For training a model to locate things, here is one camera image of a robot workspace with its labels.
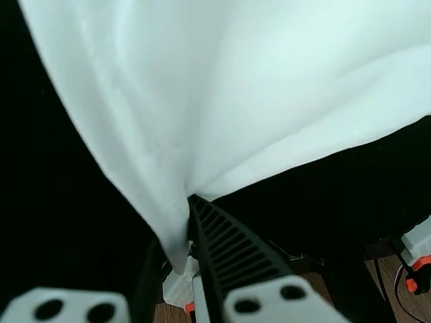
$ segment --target white cloth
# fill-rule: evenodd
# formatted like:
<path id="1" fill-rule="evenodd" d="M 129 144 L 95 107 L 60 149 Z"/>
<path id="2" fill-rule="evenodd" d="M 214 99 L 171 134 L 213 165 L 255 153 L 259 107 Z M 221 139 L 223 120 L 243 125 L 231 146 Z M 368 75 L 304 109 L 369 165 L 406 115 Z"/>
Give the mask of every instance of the white cloth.
<path id="1" fill-rule="evenodd" d="M 20 3 L 74 125 L 178 271 L 189 195 L 431 114 L 428 0 Z"/>

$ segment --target orange part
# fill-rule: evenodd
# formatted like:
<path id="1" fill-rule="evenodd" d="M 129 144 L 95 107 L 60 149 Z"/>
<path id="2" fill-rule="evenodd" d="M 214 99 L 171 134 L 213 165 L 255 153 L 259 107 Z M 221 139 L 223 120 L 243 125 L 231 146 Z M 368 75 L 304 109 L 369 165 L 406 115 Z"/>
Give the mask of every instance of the orange part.
<path id="1" fill-rule="evenodd" d="M 418 284 L 412 278 L 409 278 L 408 280 L 406 280 L 405 283 L 407 285 L 407 290 L 410 293 L 414 293 L 418 289 Z"/>
<path id="2" fill-rule="evenodd" d="M 418 271 L 419 269 L 421 269 L 423 266 L 425 266 L 426 264 L 431 264 L 431 256 L 427 256 L 427 257 L 422 257 L 420 258 L 417 262 L 414 263 L 413 266 L 411 266 L 413 268 L 414 271 Z"/>
<path id="3" fill-rule="evenodd" d="M 190 312 L 193 312 L 195 310 L 195 303 L 188 303 L 186 305 L 185 311 L 187 316 L 190 316 Z"/>

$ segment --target cable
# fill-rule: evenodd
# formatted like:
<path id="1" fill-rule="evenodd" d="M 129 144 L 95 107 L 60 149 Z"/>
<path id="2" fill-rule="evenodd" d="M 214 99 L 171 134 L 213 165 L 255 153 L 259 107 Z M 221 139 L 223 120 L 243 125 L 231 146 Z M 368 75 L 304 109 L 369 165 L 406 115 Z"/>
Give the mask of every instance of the cable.
<path id="1" fill-rule="evenodd" d="M 391 305 L 391 301 L 389 300 L 389 296 L 388 293 L 386 292 L 386 287 L 385 287 L 385 283 L 383 283 L 383 278 L 382 278 L 382 272 L 380 270 L 380 264 L 378 263 L 378 259 L 374 259 L 374 266 L 376 267 L 376 274 L 377 274 L 377 279 L 378 279 L 378 284 L 380 285 L 380 289 L 382 290 L 383 293 L 383 299 L 385 300 L 387 306 L 388 306 L 388 316 L 390 315 L 392 318 L 392 322 L 396 322 L 397 319 L 395 317 L 395 313 L 393 311 L 392 305 Z"/>
<path id="2" fill-rule="evenodd" d="M 386 292 L 385 284 L 383 283 L 382 273 L 380 271 L 380 264 L 378 263 L 378 259 L 374 259 L 374 266 L 376 267 L 377 279 L 380 288 L 382 289 L 383 298 L 389 304 L 389 307 L 392 309 L 391 302 L 389 301 L 388 293 Z"/>
<path id="3" fill-rule="evenodd" d="M 403 306 L 403 304 L 401 303 L 399 296 L 398 296 L 398 286 L 399 286 L 399 282 L 401 280 L 401 274 L 403 273 L 404 270 L 404 266 L 401 265 L 398 268 L 397 274 L 395 275 L 395 280 L 393 281 L 393 288 L 394 288 L 394 292 L 395 292 L 395 298 L 397 299 L 397 302 L 399 304 L 399 306 L 401 307 L 401 309 L 411 318 L 413 318 L 414 320 L 421 322 L 421 323 L 427 323 L 426 321 L 421 320 L 420 318 L 416 318 L 414 315 L 410 314 L 405 307 Z"/>

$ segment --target wooden floor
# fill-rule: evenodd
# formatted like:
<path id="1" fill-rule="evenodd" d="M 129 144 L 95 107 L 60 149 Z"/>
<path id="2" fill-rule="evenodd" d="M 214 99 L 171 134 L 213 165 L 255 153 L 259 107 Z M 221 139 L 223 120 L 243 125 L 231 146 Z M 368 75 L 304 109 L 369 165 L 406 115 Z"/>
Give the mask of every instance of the wooden floor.
<path id="1" fill-rule="evenodd" d="M 393 292 L 393 280 L 395 278 L 395 273 L 399 267 L 399 260 L 396 256 L 386 257 L 380 259 L 380 267 L 382 271 L 383 281 L 385 282 L 385 287 L 391 300 L 392 308 L 394 309 L 395 316 L 397 317 L 398 323 L 416 323 L 415 320 L 410 318 L 405 314 L 399 307 L 395 294 Z M 368 270 L 373 276 L 377 283 L 376 271 L 374 269 L 374 264 L 372 261 L 366 263 Z M 303 275 L 310 284 L 316 289 L 326 300 L 331 302 L 329 294 L 326 290 L 325 284 L 322 278 L 318 274 L 306 274 Z M 399 296 L 403 305 L 416 317 L 422 319 L 425 322 L 431 323 L 431 292 L 414 296 L 410 294 L 403 283 L 399 286 Z M 156 307 L 156 316 L 154 318 L 154 323 L 189 323 L 189 319 L 186 317 L 185 313 L 180 308 L 174 308 L 173 306 L 168 306 L 166 304 L 158 305 Z"/>

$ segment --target screw hole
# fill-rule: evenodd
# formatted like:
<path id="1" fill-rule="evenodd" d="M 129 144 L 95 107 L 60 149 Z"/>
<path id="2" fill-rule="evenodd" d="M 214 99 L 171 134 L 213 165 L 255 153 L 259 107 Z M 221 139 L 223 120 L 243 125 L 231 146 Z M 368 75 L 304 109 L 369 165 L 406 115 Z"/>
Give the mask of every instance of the screw hole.
<path id="1" fill-rule="evenodd" d="M 254 313 L 261 309 L 261 305 L 258 301 L 244 299 L 235 303 L 235 310 L 238 313 Z"/>
<path id="2" fill-rule="evenodd" d="M 281 289 L 281 296 L 290 301 L 292 299 L 301 299 L 305 297 L 305 291 L 297 286 L 285 286 Z"/>
<path id="3" fill-rule="evenodd" d="M 109 303 L 101 303 L 94 306 L 87 313 L 87 320 L 90 323 L 105 323 L 109 321 L 115 313 L 115 307 Z"/>
<path id="4" fill-rule="evenodd" d="M 54 318 L 63 308 L 63 301 L 52 299 L 40 304 L 34 311 L 34 317 L 39 321 L 46 321 Z"/>

